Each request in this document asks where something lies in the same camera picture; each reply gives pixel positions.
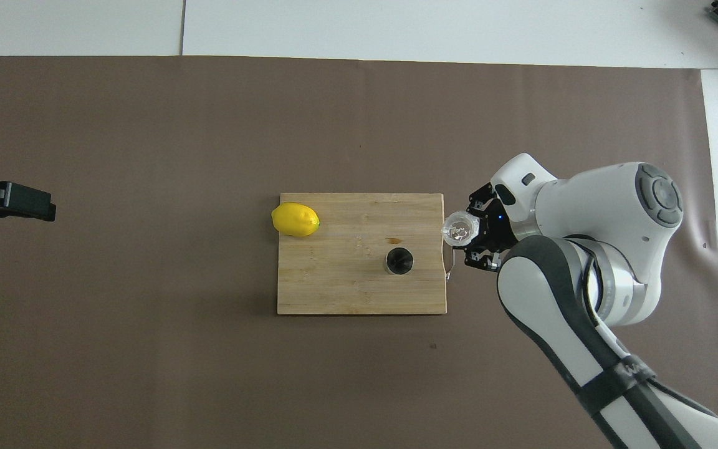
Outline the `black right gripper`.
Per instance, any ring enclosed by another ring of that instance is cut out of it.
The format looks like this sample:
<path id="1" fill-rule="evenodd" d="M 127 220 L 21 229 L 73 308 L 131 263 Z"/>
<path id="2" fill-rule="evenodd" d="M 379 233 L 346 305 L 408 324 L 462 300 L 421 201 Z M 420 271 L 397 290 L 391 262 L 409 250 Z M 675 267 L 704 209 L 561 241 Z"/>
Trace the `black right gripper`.
<path id="1" fill-rule="evenodd" d="M 515 246 L 518 239 L 513 233 L 509 216 L 495 188 L 490 182 L 482 185 L 468 196 L 466 211 L 481 213 L 480 246 L 464 247 L 464 264 L 470 268 L 498 273 L 502 266 L 502 251 Z"/>

